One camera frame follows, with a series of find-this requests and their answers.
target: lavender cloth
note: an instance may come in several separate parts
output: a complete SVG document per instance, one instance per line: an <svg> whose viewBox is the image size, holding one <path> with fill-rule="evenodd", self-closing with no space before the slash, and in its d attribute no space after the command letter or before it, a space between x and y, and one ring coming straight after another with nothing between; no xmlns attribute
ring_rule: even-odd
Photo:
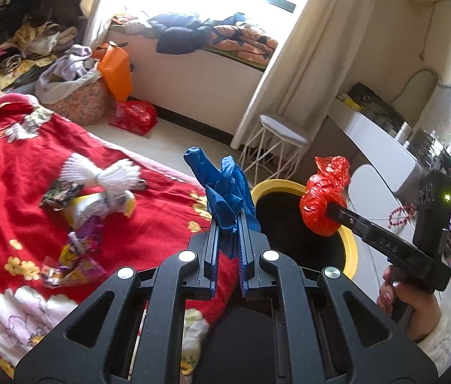
<svg viewBox="0 0 451 384"><path fill-rule="evenodd" d="M85 61L92 56L92 49L78 44L68 49L58 58L37 80L35 95L43 94L53 74L62 77L65 81L74 81L88 72Z"/></svg>

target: metal bolt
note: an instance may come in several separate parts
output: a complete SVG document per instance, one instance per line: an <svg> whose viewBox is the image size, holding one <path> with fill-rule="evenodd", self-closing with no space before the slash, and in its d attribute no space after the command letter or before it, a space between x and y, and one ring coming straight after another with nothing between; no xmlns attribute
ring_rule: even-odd
<svg viewBox="0 0 451 384"><path fill-rule="evenodd" d="M324 270L324 274L329 278L338 278L341 272L336 267L327 267Z"/></svg>
<svg viewBox="0 0 451 384"><path fill-rule="evenodd" d="M119 271L117 271L117 277L122 278L123 280L133 277L134 274L135 270L131 267L122 267Z"/></svg>
<svg viewBox="0 0 451 384"><path fill-rule="evenodd" d="M275 250L267 250L263 253L263 258L267 261L276 261L279 259L279 253Z"/></svg>
<svg viewBox="0 0 451 384"><path fill-rule="evenodd" d="M178 258L184 263L189 263L190 261L195 260L197 258L197 254L194 253L192 250L184 250L179 253Z"/></svg>

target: curtain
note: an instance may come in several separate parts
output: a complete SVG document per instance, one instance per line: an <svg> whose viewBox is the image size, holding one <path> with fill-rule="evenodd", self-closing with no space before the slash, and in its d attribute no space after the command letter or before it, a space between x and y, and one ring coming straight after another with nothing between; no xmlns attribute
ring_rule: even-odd
<svg viewBox="0 0 451 384"><path fill-rule="evenodd" d="M125 10L124 0L81 0L80 7L88 19L83 46L91 48L104 42L113 15Z"/></svg>
<svg viewBox="0 0 451 384"><path fill-rule="evenodd" d="M365 34L375 0L307 0L276 49L231 147L238 149L265 111L316 136Z"/></svg>

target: white stool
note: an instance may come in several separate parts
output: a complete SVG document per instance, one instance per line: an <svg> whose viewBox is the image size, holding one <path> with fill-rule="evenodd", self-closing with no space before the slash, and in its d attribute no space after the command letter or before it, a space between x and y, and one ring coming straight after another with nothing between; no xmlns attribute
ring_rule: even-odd
<svg viewBox="0 0 451 384"><path fill-rule="evenodd" d="M254 131L250 135L250 138L245 143L245 147L243 148L239 159L240 167L244 172L247 172L247 170L249 170L252 166L255 166L254 185L257 185L258 183L258 168L260 166L270 173L270 176L265 179L289 179L293 173L295 173L295 170L302 159L302 153L309 146L309 144L311 144L307 133L287 118L271 112L260 115L259 122L261 124L261 128L259 128L259 124L256 125ZM272 134L277 137L279 141L266 150L264 143L270 141ZM251 147L250 145L259 137L260 141L258 146ZM293 146L295 151L293 151L289 159L286 160L286 163L283 164L284 146L286 143ZM277 170L273 172L273 169L269 169L266 164L271 159L271 156L268 155L278 146L280 146L279 162L277 164Z"/></svg>

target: tile floor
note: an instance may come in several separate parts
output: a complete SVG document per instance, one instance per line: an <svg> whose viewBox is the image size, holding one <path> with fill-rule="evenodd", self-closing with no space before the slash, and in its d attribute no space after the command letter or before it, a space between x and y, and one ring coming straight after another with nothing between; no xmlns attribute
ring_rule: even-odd
<svg viewBox="0 0 451 384"><path fill-rule="evenodd" d="M183 160L183 154L189 147L200 147L209 160L220 168L222 157L232 155L238 159L240 152L226 144L209 139L179 125L164 120L158 120L146 136L138 136L130 132L112 127L106 122L85 127L87 131L102 139L125 147L140 155L180 172L193 176L192 171Z"/></svg>

